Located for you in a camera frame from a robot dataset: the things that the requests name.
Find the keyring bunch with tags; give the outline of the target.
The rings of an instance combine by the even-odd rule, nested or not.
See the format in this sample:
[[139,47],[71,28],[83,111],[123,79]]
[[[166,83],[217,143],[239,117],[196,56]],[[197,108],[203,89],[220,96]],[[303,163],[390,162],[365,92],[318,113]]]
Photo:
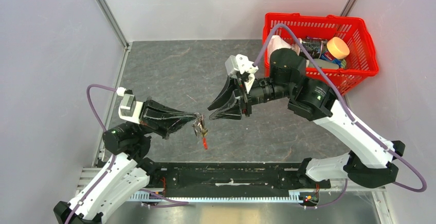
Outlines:
[[205,150],[208,149],[206,134],[208,129],[205,126],[205,116],[200,113],[195,113],[195,120],[192,124],[194,133],[197,139],[202,143]]

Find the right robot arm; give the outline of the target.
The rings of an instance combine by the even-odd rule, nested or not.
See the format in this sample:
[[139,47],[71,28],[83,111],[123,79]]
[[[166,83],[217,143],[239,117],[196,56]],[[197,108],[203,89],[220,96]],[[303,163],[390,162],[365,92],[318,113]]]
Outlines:
[[269,76],[253,78],[238,70],[248,59],[232,55],[226,61],[226,83],[209,105],[210,119],[240,120],[249,116],[257,104],[287,98],[287,108],[328,130],[343,142],[350,151],[341,156],[315,159],[305,158],[297,170],[299,188],[311,188],[330,179],[350,179],[366,187],[377,188],[395,182],[398,167],[393,164],[389,150],[402,154],[401,141],[374,141],[375,132],[361,130],[356,120],[344,111],[333,89],[325,82],[306,76],[306,59],[288,48],[274,50],[270,56]]

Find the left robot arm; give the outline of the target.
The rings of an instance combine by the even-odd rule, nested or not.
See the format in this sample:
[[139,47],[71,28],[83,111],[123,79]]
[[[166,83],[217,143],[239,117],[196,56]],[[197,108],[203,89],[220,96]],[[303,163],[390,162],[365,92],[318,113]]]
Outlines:
[[103,133],[111,159],[91,182],[68,202],[54,207],[58,223],[106,223],[110,216],[134,193],[160,184],[156,163],[146,157],[151,134],[168,139],[171,133],[189,122],[198,125],[199,113],[164,106],[151,98],[136,101],[132,94],[122,98],[118,109],[124,123]]

